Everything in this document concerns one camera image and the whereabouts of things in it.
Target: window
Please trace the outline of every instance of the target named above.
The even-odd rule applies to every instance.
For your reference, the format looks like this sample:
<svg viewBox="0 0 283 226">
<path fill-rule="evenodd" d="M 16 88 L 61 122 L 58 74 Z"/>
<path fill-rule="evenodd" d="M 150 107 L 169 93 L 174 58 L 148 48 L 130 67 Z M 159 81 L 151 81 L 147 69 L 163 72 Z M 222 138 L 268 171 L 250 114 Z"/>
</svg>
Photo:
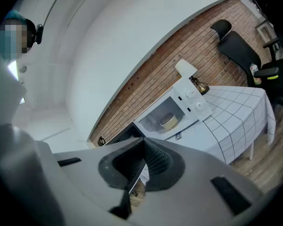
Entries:
<svg viewBox="0 0 283 226">
<path fill-rule="evenodd" d="M 15 79 L 16 79 L 17 81 L 19 81 L 18 72 L 17 72 L 17 62 L 14 61 L 14 62 L 10 63 L 10 64 L 8 65 L 8 69 L 9 69 L 9 71 L 13 74 L 13 76 L 15 77 Z M 20 104 L 23 104 L 23 103 L 25 103 L 24 98 L 22 98 L 21 101 L 20 101 Z"/>
</svg>

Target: white lampshade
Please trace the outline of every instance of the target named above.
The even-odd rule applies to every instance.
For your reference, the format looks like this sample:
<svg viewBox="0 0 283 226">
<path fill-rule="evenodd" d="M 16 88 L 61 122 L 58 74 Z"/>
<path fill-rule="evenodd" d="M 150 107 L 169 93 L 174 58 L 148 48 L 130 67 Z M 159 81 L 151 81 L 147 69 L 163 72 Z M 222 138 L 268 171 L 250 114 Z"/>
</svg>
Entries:
<svg viewBox="0 0 283 226">
<path fill-rule="evenodd" d="M 184 59 L 179 60 L 175 65 L 175 68 L 180 73 L 180 75 L 185 78 L 190 78 L 197 72 L 197 69 Z"/>
</svg>

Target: office chair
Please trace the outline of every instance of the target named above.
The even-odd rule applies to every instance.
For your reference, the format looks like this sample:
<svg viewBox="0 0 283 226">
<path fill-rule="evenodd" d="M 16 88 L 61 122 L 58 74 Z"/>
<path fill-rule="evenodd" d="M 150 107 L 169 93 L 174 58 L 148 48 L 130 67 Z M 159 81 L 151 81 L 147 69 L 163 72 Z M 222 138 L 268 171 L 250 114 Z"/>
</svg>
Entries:
<svg viewBox="0 0 283 226">
<path fill-rule="evenodd" d="M 269 48 L 272 61 L 261 66 L 259 55 L 237 32 L 230 31 L 232 25 L 229 21 L 218 20 L 210 28 L 214 29 L 220 38 L 217 48 L 245 71 L 248 86 L 263 88 L 273 108 L 276 104 L 283 106 L 281 98 L 283 97 L 283 59 L 276 60 L 273 49 L 273 45 L 278 42 L 278 39 L 272 39 L 263 45 L 263 48 Z M 252 63 L 257 65 L 259 69 L 254 73 L 254 77 L 262 80 L 260 85 L 256 85 L 254 82 L 250 71 Z"/>
</svg>

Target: chair headrest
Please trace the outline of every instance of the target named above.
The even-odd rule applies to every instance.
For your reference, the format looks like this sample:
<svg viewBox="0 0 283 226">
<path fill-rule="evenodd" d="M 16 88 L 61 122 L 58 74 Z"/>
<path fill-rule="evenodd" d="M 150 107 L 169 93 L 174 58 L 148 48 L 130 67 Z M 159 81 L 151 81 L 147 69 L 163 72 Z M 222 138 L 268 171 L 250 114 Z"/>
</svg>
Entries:
<svg viewBox="0 0 283 226">
<path fill-rule="evenodd" d="M 219 39 L 221 40 L 231 30 L 232 25 L 229 21 L 220 19 L 210 26 L 210 28 L 218 33 Z"/>
</svg>

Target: brick wall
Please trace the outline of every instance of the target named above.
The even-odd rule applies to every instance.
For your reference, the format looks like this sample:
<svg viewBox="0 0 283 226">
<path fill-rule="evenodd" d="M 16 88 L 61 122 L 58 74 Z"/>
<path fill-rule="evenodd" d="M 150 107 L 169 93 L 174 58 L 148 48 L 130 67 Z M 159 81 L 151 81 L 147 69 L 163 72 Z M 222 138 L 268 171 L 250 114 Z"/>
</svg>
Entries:
<svg viewBox="0 0 283 226">
<path fill-rule="evenodd" d="M 108 142 L 143 110 L 181 78 L 175 69 L 183 58 L 195 66 L 195 75 L 209 85 L 246 86 L 244 71 L 216 48 L 219 38 L 209 27 L 227 19 L 259 54 L 262 64 L 270 61 L 255 29 L 257 18 L 240 0 L 226 0 L 203 12 L 175 32 L 138 69 L 103 114 L 90 140 L 97 146 L 102 136 Z"/>
</svg>

